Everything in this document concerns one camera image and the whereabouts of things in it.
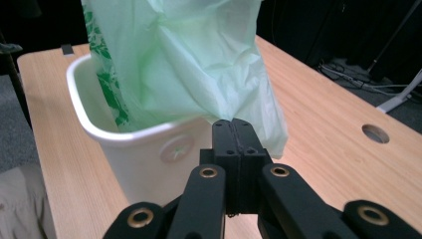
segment trash bag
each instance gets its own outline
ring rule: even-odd
[[[121,132],[191,117],[250,122],[280,157],[283,113],[255,44],[261,0],[82,0]]]

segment table surface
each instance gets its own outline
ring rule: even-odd
[[[290,138],[280,162],[292,166],[329,205],[365,199],[422,231],[422,136],[257,37]],[[100,145],[83,131],[66,69],[88,54],[61,49],[19,58],[35,140],[59,238],[102,238],[128,206]],[[388,143],[369,139],[365,124]],[[226,221],[226,238],[260,238],[256,216]]]

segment white trash bin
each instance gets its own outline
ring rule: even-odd
[[[100,143],[128,202],[164,205],[179,196],[190,171],[199,164],[199,149],[211,147],[211,124],[195,118],[120,133],[91,55],[75,60],[67,79],[78,119]]]

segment gray fabric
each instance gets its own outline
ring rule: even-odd
[[[28,164],[0,174],[0,239],[56,238],[43,175]]]

